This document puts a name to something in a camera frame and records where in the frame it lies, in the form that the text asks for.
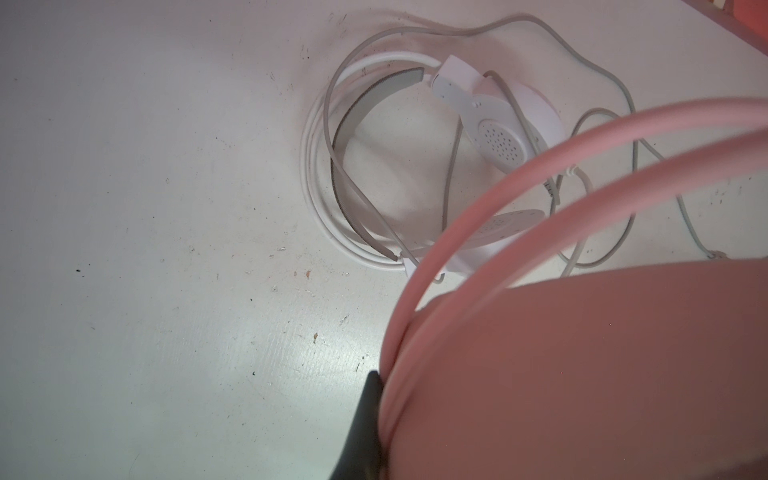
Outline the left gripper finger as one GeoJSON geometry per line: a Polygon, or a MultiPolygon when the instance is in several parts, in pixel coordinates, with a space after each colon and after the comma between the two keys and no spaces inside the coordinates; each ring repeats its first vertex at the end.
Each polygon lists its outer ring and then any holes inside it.
{"type": "Polygon", "coordinates": [[[379,373],[370,371],[331,480],[380,478],[383,450],[378,436],[378,410],[382,392],[379,373]]]}

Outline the pink headphones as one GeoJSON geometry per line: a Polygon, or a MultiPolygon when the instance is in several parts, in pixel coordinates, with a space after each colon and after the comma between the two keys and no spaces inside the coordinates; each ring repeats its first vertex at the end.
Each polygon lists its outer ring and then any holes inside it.
{"type": "Polygon", "coordinates": [[[379,368],[381,477],[765,478],[765,260],[519,280],[633,213],[766,166],[766,101],[718,98],[606,123],[499,182],[439,238],[392,313],[379,368]],[[479,226],[546,177],[646,136],[709,126],[742,134],[585,196],[420,306],[479,226]]]}

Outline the white headphones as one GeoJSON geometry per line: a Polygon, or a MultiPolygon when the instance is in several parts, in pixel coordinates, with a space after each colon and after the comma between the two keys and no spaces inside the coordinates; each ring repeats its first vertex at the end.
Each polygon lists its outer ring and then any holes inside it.
{"type": "Polygon", "coordinates": [[[315,100],[302,134],[301,181],[304,200],[331,243],[353,261],[382,271],[412,275],[430,250],[408,248],[403,239],[375,237],[349,208],[353,196],[339,172],[339,164],[358,126],[384,100],[419,84],[459,117],[458,135],[467,139],[481,158],[504,174],[522,167],[538,154],[566,139],[562,121],[549,101],[535,89],[516,81],[483,75],[456,56],[431,56],[390,51],[374,54],[343,68],[331,92],[315,100]],[[319,144],[327,117],[347,104],[331,135],[337,155],[328,172],[336,206],[329,207],[321,192],[319,144]]]}

